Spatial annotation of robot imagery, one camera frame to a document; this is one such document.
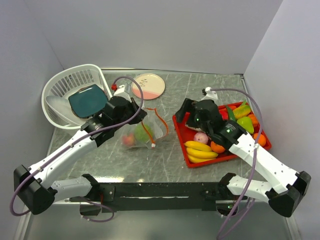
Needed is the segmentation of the dark green chili pepper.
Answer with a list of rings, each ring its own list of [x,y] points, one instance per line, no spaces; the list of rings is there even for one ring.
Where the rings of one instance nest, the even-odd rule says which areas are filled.
[[[231,120],[231,121],[236,121],[236,117],[235,117],[234,111],[231,110],[228,105],[225,108],[226,108],[227,113],[228,113],[228,119]]]

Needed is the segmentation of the pink peach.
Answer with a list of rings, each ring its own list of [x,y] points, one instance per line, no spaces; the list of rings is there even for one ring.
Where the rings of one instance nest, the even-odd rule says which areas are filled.
[[[122,136],[122,144],[128,148],[134,147],[136,145],[136,139],[134,134],[133,133],[124,134]]]

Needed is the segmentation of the green cabbage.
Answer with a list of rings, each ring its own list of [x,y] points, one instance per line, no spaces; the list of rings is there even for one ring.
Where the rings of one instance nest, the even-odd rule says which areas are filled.
[[[138,124],[135,127],[133,134],[134,134],[135,139],[138,142],[143,143],[143,144],[148,143],[148,141],[150,140],[149,134],[151,135],[151,137],[154,136],[153,130],[147,124],[144,124],[144,125]]]

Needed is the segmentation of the clear zip top bag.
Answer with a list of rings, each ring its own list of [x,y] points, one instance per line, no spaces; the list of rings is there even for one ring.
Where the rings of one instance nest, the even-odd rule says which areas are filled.
[[[169,126],[156,108],[146,107],[143,110],[147,115],[141,122],[123,127],[120,139],[126,149],[154,149],[169,134]]]

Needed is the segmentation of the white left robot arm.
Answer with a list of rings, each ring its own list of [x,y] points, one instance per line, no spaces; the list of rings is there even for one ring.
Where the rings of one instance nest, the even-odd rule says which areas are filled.
[[[97,199],[100,189],[98,182],[91,176],[80,177],[76,179],[76,183],[61,187],[55,185],[55,180],[80,157],[111,139],[122,126],[141,122],[147,115],[142,109],[143,105],[137,104],[132,97],[126,99],[113,96],[69,141],[51,155],[30,167],[18,166],[13,171],[14,194],[9,204],[11,214],[21,216],[13,207],[16,197],[34,215],[47,210],[62,193],[69,197],[75,193],[88,201]]]

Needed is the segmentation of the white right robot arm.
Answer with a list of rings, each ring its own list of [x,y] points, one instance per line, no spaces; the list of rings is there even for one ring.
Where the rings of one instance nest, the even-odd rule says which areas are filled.
[[[283,217],[289,218],[306,195],[311,176],[286,166],[255,142],[253,137],[233,120],[224,120],[211,99],[195,101],[186,98],[175,119],[181,123],[189,113],[188,123],[202,130],[212,141],[252,166],[265,181],[249,180],[227,173],[219,181],[219,195],[230,199],[245,195],[258,199]]]

